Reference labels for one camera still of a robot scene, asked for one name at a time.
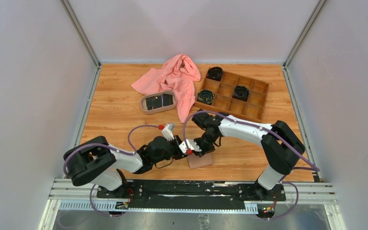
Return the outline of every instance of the small wooden block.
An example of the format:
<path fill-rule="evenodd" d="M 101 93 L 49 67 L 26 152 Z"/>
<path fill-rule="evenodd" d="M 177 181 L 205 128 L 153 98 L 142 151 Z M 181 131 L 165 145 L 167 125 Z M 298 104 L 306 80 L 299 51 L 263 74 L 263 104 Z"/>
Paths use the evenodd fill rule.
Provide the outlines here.
<path fill-rule="evenodd" d="M 197 169 L 205 166 L 212 165 L 212 156 L 210 153 L 205 154 L 202 157 L 198 157 L 195 154 L 191 154 L 187 157 L 188 165 L 190 169 Z"/>

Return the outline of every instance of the gray floor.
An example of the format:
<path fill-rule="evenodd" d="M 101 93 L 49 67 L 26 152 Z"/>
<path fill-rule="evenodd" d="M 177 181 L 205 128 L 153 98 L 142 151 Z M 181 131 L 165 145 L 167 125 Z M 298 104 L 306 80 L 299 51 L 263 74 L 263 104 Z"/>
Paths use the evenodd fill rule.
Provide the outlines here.
<path fill-rule="evenodd" d="M 280 215 L 288 210 L 286 205 L 277 205 Z M 298 205 L 285 218 L 265 222 L 255 215 L 245 214 L 195 214 L 195 213 L 126 213 L 118 218 L 107 218 L 93 211 L 61 211 L 61 224 L 73 226 L 88 216 L 88 219 L 73 229 L 78 230 L 329 230 L 328 220 L 322 205 Z M 62 229 L 56 223 L 54 230 Z"/>

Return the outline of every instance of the wire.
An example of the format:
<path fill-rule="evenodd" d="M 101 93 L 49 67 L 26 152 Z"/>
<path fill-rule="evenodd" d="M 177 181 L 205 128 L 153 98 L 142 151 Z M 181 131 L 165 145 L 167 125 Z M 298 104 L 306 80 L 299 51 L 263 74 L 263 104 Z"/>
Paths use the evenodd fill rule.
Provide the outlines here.
<path fill-rule="evenodd" d="M 105 213 L 100 212 L 99 210 L 97 210 L 96 207 L 95 207 L 95 205 L 94 205 L 94 203 L 93 203 L 93 201 L 92 201 L 92 192 L 94 191 L 94 187 L 95 186 L 96 186 L 96 184 L 94 184 L 94 186 L 91 188 L 91 191 L 90 191 L 90 204 L 91 204 L 92 209 L 96 213 L 98 213 L 99 215 L 104 216 L 104 217 L 120 217 L 120 216 L 122 216 L 122 215 L 124 215 L 126 213 L 126 212 L 124 212 L 122 214 L 112 215 L 112 214 L 105 214 Z"/>
<path fill-rule="evenodd" d="M 293 168 L 293 170 L 294 169 L 301 169 L 301 170 L 310 170 L 310 171 L 315 171 L 315 169 L 313 169 L 313 168 L 309 168 L 309 167 L 294 167 Z"/>
<path fill-rule="evenodd" d="M 216 143 L 214 143 L 214 145 L 215 145 L 216 147 L 221 147 L 221 139 L 222 139 L 222 136 L 219 136 L 219 145 L 217 145 Z"/>
<path fill-rule="evenodd" d="M 154 128 L 158 128 L 159 126 L 155 126 L 155 125 L 140 125 L 140 126 L 136 126 L 134 127 L 130 132 L 129 134 L 127 135 L 127 141 L 129 143 L 129 145 L 132 147 L 133 151 L 136 153 L 138 150 L 135 148 L 135 146 L 133 146 L 132 142 L 130 141 L 130 135 L 132 134 L 133 131 L 135 131 L 136 129 L 138 128 L 141 128 L 141 127 L 154 127 Z"/>
<path fill-rule="evenodd" d="M 261 218 L 261 219 L 264 219 L 264 220 L 280 219 L 280 218 L 283 218 L 283 217 L 287 216 L 288 214 L 290 214 L 296 208 L 297 203 L 298 203 L 298 199 L 299 199 L 299 192 L 298 192 L 297 186 L 295 184 L 291 183 L 291 182 L 288 182 L 288 181 L 283 181 L 282 183 L 283 184 L 290 184 L 290 185 L 292 185 L 296 189 L 296 202 L 294 203 L 293 207 L 291 207 L 286 213 L 284 213 L 284 214 L 282 214 L 282 215 L 280 215 L 278 217 Z"/>
<path fill-rule="evenodd" d="M 279 139 L 280 141 L 282 141 L 289 149 L 291 149 L 291 151 L 294 153 L 294 154 L 296 154 L 300 159 L 302 159 L 304 162 L 306 162 L 309 166 L 311 166 L 312 168 L 313 168 L 313 170 L 314 171 L 317 171 L 317 172 L 319 172 L 320 171 L 320 169 L 315 165 L 315 164 L 313 164 L 313 163 L 311 163 L 311 161 L 309 161 L 308 159 L 306 159 L 305 157 L 303 157 L 295 148 L 293 148 L 288 142 L 286 142 L 286 140 L 284 140 L 280 135 L 278 135 L 277 133 L 275 133 L 274 131 L 272 131 L 272 130 L 270 130 L 270 129 L 268 129 L 268 128 L 266 128 L 266 127 L 263 127 L 263 126 L 260 126 L 260 125 L 257 125 L 257 124 L 254 124 L 254 123 L 249 123 L 249 122 L 244 122 L 244 121 L 235 121 L 234 119 L 232 119 L 232 118 L 229 118 L 229 117 L 227 117 L 227 116 L 224 116 L 224 115 L 222 115 L 222 114 L 219 114 L 219 113 L 216 113 L 216 112 L 212 112 L 212 111 L 198 111 L 198 112 L 195 112 L 195 113 L 193 113 L 193 114 L 191 114 L 191 115 L 189 115 L 188 117 L 187 117 L 187 119 L 185 120 L 185 122 L 184 122 L 184 126 L 183 126 L 183 137 L 184 137 L 184 144 L 185 144 L 185 146 L 187 147 L 187 149 L 190 149 L 189 147 L 188 147 L 188 143 L 187 143 L 187 138 L 185 137 L 185 128 L 186 128 L 186 126 L 187 126 L 187 123 L 188 123 L 188 121 L 193 117 L 193 116 L 195 116 L 195 115 L 197 115 L 197 114 L 201 114 L 201 113 L 210 113 L 210 114 L 215 114 L 215 115 L 217 115 L 217 116 L 220 116 L 220 117 L 222 117 L 222 118 L 224 118 L 224 119 L 227 119 L 227 120 L 229 120 L 229 121 L 232 121 L 232 122 L 234 122 L 234 123 L 238 123 L 238 124 L 241 124 L 241 125 L 247 125 L 247 126 L 252 126 L 252 127 L 255 127 L 255 128 L 260 128 L 260 129 L 262 129 L 262 130 L 264 130 L 264 131 L 266 131 L 266 132 L 268 132 L 268 133 L 270 133 L 270 134 L 272 134 L 273 136 L 275 136 L 277 139 Z"/>
<path fill-rule="evenodd" d="M 134 193 L 133 193 L 133 190 L 131 188 L 129 188 L 128 191 L 129 191 L 129 198 L 130 198 L 129 204 L 130 204 L 130 203 L 132 203 Z"/>
<path fill-rule="evenodd" d="M 65 216 L 66 214 L 62 214 L 63 212 L 61 211 L 58 211 L 57 213 L 57 217 L 56 217 L 56 223 L 60 226 L 60 228 L 62 229 L 74 229 L 76 227 L 78 227 L 79 225 L 81 225 L 82 223 L 84 223 L 86 220 L 88 220 L 88 217 L 89 216 L 86 216 L 80 223 L 78 224 L 75 224 L 75 225 L 72 225 L 72 226 L 64 226 L 62 223 L 61 223 L 61 220 L 60 218 L 62 218 L 63 216 Z"/>
<path fill-rule="evenodd" d="M 274 199 L 274 204 L 272 206 L 269 206 L 269 208 L 275 208 L 276 204 L 277 204 L 277 195 L 274 193 L 275 199 Z"/>
<path fill-rule="evenodd" d="M 168 163 L 168 164 L 166 164 L 166 165 L 164 165 L 164 166 L 162 166 L 162 167 L 157 167 L 157 163 L 156 163 L 156 164 L 154 164 L 154 167 L 156 167 L 156 169 L 162 169 L 162 168 L 164 168 L 164 167 L 167 167 L 167 166 L 171 165 L 171 164 L 172 164 L 172 162 L 173 162 L 173 160 L 174 160 L 174 158 L 172 158 L 172 161 L 171 161 L 170 163 Z"/>

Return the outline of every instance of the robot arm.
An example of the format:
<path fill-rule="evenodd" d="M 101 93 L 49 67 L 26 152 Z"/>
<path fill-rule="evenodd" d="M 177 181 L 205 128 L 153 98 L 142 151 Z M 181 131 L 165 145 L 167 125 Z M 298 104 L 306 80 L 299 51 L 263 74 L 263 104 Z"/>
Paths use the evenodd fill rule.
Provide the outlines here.
<path fill-rule="evenodd" d="M 267 131 L 245 125 L 244 123 L 270 129 L 285 139 L 299 153 L 302 154 L 305 151 L 301 141 L 287 124 L 282 121 L 277 121 L 273 125 L 260 124 L 237 119 L 229 114 L 221 114 L 234 121 L 207 113 L 197 114 L 193 117 L 192 121 L 205 132 L 201 137 L 194 140 L 187 139 L 186 142 L 189 148 L 192 150 L 192 153 L 201 157 L 213 152 L 215 150 L 214 143 L 221 137 L 240 138 L 262 147 L 269 165 L 259 176 L 257 183 L 264 190 L 271 190 L 284 175 L 288 175 L 299 158 Z M 160 161 L 179 160 L 187 157 L 186 144 L 177 135 L 173 135 L 173 128 L 173 123 L 166 125 L 162 131 L 163 137 L 155 137 L 148 145 L 143 145 L 138 149 L 137 153 L 118 149 L 109 144 L 105 137 L 102 136 L 69 150 L 64 154 L 64 159 L 74 150 L 86 144 L 96 143 L 105 147 L 93 146 L 85 148 L 79 154 L 71 157 L 67 168 L 73 184 L 81 186 L 87 183 L 94 183 L 105 187 L 109 191 L 113 191 L 123 183 L 126 183 L 126 179 L 119 169 L 141 174 L 151 170 L 153 165 Z"/>
<path fill-rule="evenodd" d="M 299 157 L 285 144 L 279 143 L 276 137 L 264 131 L 261 127 L 276 132 L 300 154 L 305 151 L 302 142 L 283 121 L 277 121 L 275 124 L 261 124 L 238 119 L 228 114 L 223 115 L 230 118 L 230 120 L 223 119 L 217 115 L 199 114 L 194 116 L 193 121 L 200 128 L 206 130 L 201 138 L 195 139 L 197 145 L 202 149 L 201 152 L 196 152 L 195 154 L 202 156 L 205 153 L 214 151 L 213 143 L 221 136 L 243 139 L 262 147 L 269 165 L 259 176 L 257 182 L 265 190 L 271 190 L 283 176 L 290 174 Z"/>

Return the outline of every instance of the black mounting plate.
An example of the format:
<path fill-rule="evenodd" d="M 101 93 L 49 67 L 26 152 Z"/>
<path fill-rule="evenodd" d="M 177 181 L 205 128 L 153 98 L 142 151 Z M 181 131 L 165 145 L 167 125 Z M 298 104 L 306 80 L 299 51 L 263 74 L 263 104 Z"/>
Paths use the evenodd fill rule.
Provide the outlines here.
<path fill-rule="evenodd" d="M 129 198 L 127 190 L 132 189 L 134 196 L 129 207 L 137 208 L 245 209 L 244 201 L 274 202 L 270 192 L 277 195 L 278 201 L 286 200 L 281 184 L 276 184 L 264 199 L 259 199 L 253 182 L 129 180 L 115 191 L 100 188 L 98 198 Z"/>

